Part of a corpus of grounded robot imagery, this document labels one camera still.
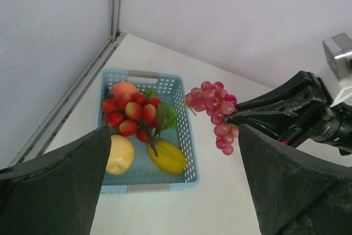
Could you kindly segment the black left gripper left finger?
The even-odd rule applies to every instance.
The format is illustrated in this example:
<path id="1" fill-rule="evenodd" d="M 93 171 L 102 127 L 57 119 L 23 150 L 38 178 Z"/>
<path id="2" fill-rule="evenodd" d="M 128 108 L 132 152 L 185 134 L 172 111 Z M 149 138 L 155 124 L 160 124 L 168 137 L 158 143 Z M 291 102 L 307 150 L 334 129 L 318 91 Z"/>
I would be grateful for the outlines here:
<path id="1" fill-rule="evenodd" d="M 1 170 L 1 234 L 90 234 L 111 150 L 101 126 Z"/>

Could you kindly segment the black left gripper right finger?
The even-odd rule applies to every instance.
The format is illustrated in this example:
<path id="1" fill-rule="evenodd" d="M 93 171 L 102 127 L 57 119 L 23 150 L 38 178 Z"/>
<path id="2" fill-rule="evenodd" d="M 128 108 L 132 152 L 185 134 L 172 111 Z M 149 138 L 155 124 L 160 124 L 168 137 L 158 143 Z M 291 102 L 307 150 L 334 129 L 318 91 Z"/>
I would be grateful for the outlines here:
<path id="1" fill-rule="evenodd" d="M 239 146 L 261 234 L 351 234 L 351 168 L 249 125 Z"/>

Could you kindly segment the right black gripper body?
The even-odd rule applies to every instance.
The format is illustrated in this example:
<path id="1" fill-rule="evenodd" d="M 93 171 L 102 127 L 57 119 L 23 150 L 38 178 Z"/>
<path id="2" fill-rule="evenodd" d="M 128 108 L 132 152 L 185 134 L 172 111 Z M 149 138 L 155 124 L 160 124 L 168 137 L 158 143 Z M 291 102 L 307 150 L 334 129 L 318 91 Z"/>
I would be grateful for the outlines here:
<path id="1" fill-rule="evenodd" d="M 280 141 L 297 147 L 306 139 L 331 146 L 341 145 L 341 105 L 331 107 L 332 98 L 315 75 L 295 75 L 294 95 L 286 100 L 283 112 L 294 116 L 280 134 Z"/>

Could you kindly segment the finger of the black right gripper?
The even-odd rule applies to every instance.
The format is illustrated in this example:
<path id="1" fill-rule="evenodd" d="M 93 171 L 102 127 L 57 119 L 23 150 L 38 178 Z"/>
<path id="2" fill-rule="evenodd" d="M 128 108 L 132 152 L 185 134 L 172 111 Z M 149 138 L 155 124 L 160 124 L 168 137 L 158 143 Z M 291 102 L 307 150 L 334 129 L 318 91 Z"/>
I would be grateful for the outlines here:
<path id="1" fill-rule="evenodd" d="M 236 105 L 236 109 L 238 111 L 244 111 L 257 107 L 267 106 L 281 100 L 289 99 L 303 91 L 306 87 L 315 85 L 316 76 L 311 72 L 305 72 L 301 70 L 284 84 L 273 89 L 272 91 L 252 100 L 238 103 Z"/>
<path id="2" fill-rule="evenodd" d="M 286 100 L 250 110 L 237 110 L 235 113 L 226 115 L 225 121 L 237 127 L 241 124 L 247 124 L 281 142 L 280 134 L 288 127 L 288 122 L 294 116 L 292 113 L 281 110 L 286 105 Z"/>

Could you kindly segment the yellow fake pear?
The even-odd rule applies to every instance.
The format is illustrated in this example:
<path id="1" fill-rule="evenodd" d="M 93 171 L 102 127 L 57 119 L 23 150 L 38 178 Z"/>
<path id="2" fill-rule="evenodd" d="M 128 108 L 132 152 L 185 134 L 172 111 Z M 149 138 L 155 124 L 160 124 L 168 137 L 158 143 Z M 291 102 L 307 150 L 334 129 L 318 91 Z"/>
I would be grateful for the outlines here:
<path id="1" fill-rule="evenodd" d="M 107 161 L 106 172 L 113 175 L 125 173 L 132 165 L 135 149 L 132 142 L 121 135 L 111 135 L 111 150 Z"/>

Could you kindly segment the red fake grape bunch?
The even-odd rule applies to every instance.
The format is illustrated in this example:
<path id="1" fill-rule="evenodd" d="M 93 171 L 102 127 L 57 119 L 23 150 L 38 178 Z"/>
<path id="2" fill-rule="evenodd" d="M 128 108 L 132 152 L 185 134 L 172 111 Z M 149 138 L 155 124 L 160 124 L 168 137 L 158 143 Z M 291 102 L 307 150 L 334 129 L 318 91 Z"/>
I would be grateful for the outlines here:
<path id="1" fill-rule="evenodd" d="M 196 114 L 206 112 L 214 125 L 215 145 L 225 155 L 234 152 L 234 141 L 239 129 L 225 121 L 226 115 L 237 111 L 237 98 L 229 94 L 220 81 L 203 81 L 199 88 L 192 88 L 184 97 L 186 107 Z"/>

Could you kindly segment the red fake strawberries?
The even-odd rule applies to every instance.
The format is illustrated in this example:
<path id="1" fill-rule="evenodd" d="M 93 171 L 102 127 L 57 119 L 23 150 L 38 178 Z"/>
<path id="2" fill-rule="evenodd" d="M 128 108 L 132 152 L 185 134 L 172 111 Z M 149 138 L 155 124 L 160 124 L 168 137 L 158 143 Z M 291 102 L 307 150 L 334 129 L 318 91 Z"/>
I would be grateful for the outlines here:
<path id="1" fill-rule="evenodd" d="M 164 102 L 158 105 L 158 109 L 151 104 L 145 105 L 143 92 L 122 94 L 117 98 L 109 94 L 101 103 L 103 121 L 116 129 L 119 135 L 136 135 L 139 141 L 151 145 L 155 156 L 158 156 L 155 146 L 162 129 L 168 125 L 169 114 Z"/>

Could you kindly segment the yellow fake lemon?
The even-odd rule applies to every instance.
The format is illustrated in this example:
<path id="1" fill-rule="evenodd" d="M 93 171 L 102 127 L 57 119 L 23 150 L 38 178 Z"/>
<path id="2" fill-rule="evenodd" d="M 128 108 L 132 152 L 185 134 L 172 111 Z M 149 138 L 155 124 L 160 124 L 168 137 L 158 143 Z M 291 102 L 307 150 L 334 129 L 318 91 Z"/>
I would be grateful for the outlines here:
<path id="1" fill-rule="evenodd" d="M 170 142 L 159 140 L 155 146 L 158 156 L 155 156 L 151 145 L 148 145 L 148 154 L 154 165 L 164 173 L 179 175 L 187 165 L 185 155 Z"/>

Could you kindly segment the orange fake peach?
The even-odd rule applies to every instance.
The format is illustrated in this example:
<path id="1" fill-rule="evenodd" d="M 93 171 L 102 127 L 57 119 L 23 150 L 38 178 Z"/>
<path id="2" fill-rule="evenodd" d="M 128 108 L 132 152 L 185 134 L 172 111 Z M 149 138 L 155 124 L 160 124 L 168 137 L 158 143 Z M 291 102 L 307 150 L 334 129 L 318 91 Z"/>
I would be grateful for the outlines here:
<path id="1" fill-rule="evenodd" d="M 137 87 L 127 81 L 117 82 L 109 90 L 109 93 L 112 94 L 115 98 L 119 97 L 122 94 L 134 95 L 138 92 Z"/>

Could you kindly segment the green fake grape bunch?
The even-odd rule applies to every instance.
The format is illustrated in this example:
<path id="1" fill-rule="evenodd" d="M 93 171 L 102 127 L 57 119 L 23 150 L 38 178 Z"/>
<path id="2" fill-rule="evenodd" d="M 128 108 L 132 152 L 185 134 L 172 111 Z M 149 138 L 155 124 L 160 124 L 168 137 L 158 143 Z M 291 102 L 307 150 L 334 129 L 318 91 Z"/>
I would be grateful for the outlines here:
<path id="1" fill-rule="evenodd" d="M 162 99 L 157 95 L 157 91 L 155 89 L 147 89 L 143 92 L 143 94 L 146 96 L 146 103 L 145 105 L 151 104 L 153 105 L 156 109 L 158 109 L 158 105 L 160 103 L 163 103 Z M 162 129 L 178 129 L 178 121 L 177 118 L 179 116 L 178 111 L 173 107 L 172 105 L 166 104 L 167 108 L 167 113 L 169 114 L 169 122 L 166 127 Z"/>

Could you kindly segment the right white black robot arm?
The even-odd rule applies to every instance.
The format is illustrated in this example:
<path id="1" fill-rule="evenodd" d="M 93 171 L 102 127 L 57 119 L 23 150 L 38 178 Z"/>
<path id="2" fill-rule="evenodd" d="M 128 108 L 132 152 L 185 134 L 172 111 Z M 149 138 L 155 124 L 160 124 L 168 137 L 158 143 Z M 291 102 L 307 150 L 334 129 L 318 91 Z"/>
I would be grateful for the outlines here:
<path id="1" fill-rule="evenodd" d="M 301 70 L 276 89 L 237 104 L 224 120 L 234 126 L 247 124 L 291 147 L 311 139 L 350 155 L 351 106 L 332 107 L 332 102 L 322 79 Z"/>

